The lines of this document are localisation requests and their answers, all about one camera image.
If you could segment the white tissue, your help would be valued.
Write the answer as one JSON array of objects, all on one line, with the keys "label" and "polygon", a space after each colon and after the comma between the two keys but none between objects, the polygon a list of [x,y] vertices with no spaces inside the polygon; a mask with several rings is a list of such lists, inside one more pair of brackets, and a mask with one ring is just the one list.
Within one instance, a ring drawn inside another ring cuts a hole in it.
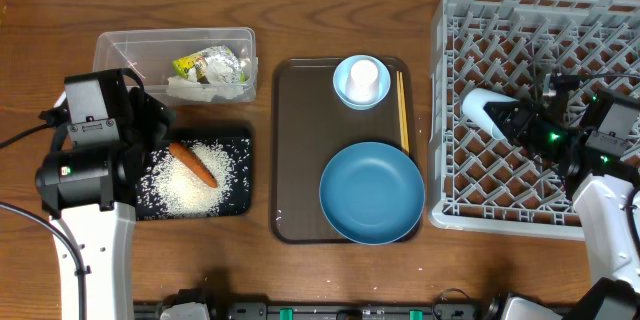
[{"label": "white tissue", "polygon": [[197,102],[212,102],[215,97],[232,100],[244,93],[239,84],[202,84],[175,76],[168,79],[166,93],[169,96]]}]

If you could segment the orange carrot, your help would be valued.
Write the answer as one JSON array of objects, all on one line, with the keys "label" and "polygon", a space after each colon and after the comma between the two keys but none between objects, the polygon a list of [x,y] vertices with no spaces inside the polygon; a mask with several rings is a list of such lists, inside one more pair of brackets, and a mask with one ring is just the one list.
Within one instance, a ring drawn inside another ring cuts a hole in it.
[{"label": "orange carrot", "polygon": [[218,183],[204,163],[182,143],[171,143],[169,153],[183,163],[196,177],[211,188],[217,188]]}]

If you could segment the green yellow snack wrapper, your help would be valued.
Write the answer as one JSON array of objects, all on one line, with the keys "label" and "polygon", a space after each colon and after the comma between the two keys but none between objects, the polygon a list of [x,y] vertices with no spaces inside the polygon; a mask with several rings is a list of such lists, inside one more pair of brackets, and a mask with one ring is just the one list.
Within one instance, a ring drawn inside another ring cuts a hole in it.
[{"label": "green yellow snack wrapper", "polygon": [[174,60],[172,62],[172,65],[174,67],[174,70],[175,70],[176,74],[179,75],[180,77],[182,77],[182,78],[184,78],[184,79],[186,79],[188,81],[192,81],[192,82],[196,82],[196,81],[198,81],[199,79],[202,79],[202,78],[204,78],[206,80],[206,78],[205,78],[205,69],[206,69],[205,50],[207,48],[205,48],[203,50],[200,50],[200,51],[198,51],[196,53],[184,56],[184,57],[179,58],[177,60]]}]

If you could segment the light blue cup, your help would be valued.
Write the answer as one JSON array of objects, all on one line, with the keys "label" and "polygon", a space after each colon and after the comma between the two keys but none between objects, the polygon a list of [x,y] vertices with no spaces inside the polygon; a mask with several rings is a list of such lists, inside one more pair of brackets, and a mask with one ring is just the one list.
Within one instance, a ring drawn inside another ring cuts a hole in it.
[{"label": "light blue cup", "polygon": [[504,134],[491,119],[484,107],[488,103],[513,102],[516,102],[515,98],[483,88],[475,88],[469,91],[462,100],[461,112],[493,139],[503,140],[505,138]]}]

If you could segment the large blue plate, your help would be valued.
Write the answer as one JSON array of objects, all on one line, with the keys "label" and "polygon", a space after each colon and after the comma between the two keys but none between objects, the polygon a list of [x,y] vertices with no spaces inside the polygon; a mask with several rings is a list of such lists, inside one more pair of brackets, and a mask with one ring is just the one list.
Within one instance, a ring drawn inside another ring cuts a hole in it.
[{"label": "large blue plate", "polygon": [[380,142],[360,142],[336,153],[322,172],[318,195],[331,227],[365,245],[408,235],[419,224],[426,201],[416,164]]}]

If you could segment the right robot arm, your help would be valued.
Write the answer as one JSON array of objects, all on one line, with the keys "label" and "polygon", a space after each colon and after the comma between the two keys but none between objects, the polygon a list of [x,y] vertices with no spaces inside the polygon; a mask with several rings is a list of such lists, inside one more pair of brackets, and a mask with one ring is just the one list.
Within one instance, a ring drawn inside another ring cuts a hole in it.
[{"label": "right robot arm", "polygon": [[461,110],[494,139],[556,164],[582,226],[594,282],[565,318],[638,318],[639,170],[622,159],[638,99],[600,88],[575,128],[561,125],[544,103],[482,88],[465,96]]}]

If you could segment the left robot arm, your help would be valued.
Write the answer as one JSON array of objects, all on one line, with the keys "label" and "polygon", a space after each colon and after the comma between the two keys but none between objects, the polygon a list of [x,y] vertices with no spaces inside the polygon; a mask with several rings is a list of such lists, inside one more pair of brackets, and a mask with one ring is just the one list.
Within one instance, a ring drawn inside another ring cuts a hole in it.
[{"label": "left robot arm", "polygon": [[62,316],[131,319],[136,185],[175,113],[130,68],[70,76],[35,185],[55,230]]}]

